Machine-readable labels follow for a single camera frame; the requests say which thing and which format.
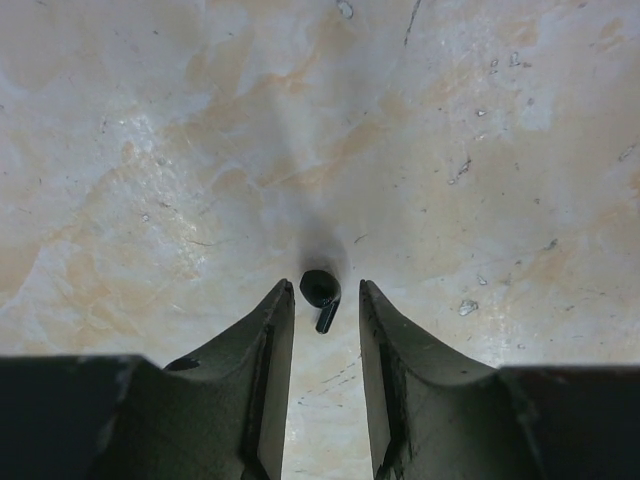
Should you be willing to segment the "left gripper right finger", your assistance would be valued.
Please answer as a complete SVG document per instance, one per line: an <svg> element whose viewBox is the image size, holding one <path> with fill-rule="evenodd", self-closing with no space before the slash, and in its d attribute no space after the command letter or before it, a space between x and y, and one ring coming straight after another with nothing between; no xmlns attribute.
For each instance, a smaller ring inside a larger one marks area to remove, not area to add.
<svg viewBox="0 0 640 480"><path fill-rule="evenodd" d="M375 478L638 477L637 367L495 369L405 317L372 281L359 304Z"/></svg>

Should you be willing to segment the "black earbud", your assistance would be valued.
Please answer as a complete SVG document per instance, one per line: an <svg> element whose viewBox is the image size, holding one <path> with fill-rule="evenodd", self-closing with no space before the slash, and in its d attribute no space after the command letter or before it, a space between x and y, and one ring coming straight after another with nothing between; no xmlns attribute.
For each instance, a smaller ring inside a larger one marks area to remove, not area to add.
<svg viewBox="0 0 640 480"><path fill-rule="evenodd" d="M305 300L319 310L316 331L327 334L341 302L340 282L328 271L312 269L302 275L299 288Z"/></svg>

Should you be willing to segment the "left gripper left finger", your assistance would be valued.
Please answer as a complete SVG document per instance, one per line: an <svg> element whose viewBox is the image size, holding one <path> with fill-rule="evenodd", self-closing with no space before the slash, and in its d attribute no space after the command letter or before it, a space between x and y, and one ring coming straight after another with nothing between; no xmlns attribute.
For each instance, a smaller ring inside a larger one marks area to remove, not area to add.
<svg viewBox="0 0 640 480"><path fill-rule="evenodd" d="M294 289L160 367L140 355L1 360L5 479L277 479Z"/></svg>

